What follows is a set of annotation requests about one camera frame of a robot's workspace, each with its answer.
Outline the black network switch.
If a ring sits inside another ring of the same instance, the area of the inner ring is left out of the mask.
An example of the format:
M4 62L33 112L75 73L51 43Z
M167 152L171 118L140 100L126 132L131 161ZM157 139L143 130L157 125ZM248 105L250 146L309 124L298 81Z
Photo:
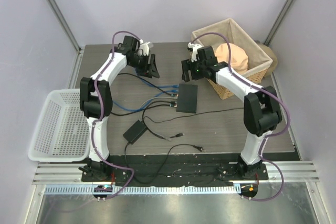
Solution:
M176 111L195 114L197 111L198 86L181 83L178 90Z

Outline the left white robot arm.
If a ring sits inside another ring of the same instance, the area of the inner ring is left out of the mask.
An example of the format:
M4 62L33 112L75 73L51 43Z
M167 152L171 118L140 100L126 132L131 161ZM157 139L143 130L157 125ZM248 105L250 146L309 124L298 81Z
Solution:
M122 43L112 47L99 70L80 81L80 109L87 119L90 132L89 160L84 172L102 182L112 174L107 146L107 122L113 107L110 87L126 66L133 67L141 76L159 78L155 55L150 53L152 47L151 42L124 36Z

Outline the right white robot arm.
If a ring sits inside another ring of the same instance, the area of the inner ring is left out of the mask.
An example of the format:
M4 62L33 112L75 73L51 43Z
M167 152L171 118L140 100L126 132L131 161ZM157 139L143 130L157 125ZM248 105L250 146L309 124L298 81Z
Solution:
M282 121L279 102L273 87L254 85L226 62L218 62L211 46L188 43L191 58L182 61L185 82L206 78L224 86L244 104L245 146L237 160L237 173L242 179L253 177L262 165L267 138Z

